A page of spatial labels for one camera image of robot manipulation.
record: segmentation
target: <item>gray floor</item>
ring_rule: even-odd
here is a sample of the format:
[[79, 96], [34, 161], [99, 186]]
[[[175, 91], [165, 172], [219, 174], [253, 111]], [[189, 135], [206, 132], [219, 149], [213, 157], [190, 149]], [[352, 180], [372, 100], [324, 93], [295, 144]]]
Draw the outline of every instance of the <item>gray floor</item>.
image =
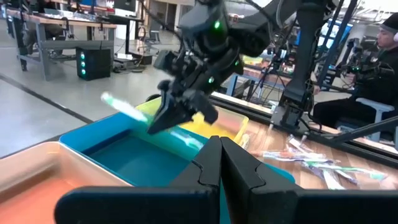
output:
[[[85, 38], [84, 30], [75, 28], [79, 40]], [[176, 49], [178, 40], [168, 33], [160, 36], [159, 49]], [[122, 48], [123, 40], [117, 40], [115, 51]], [[39, 67], [28, 64], [28, 72], [22, 72], [16, 59], [14, 39], [6, 34], [6, 23], [0, 21], [0, 74], [26, 86], [34, 92], [57, 102], [93, 121], [109, 116], [116, 111], [100, 101], [104, 91], [138, 105], [154, 93], [158, 93], [157, 84], [169, 78], [164, 72], [147, 68], [143, 73], [112, 74], [86, 82], [76, 75], [76, 63], [58, 63], [52, 66], [56, 76], [51, 82], [45, 82]], [[0, 157], [28, 147], [37, 142], [83, 126], [84, 122], [44, 103], [22, 90], [0, 80]], [[345, 97], [341, 94], [321, 93], [317, 101]]]

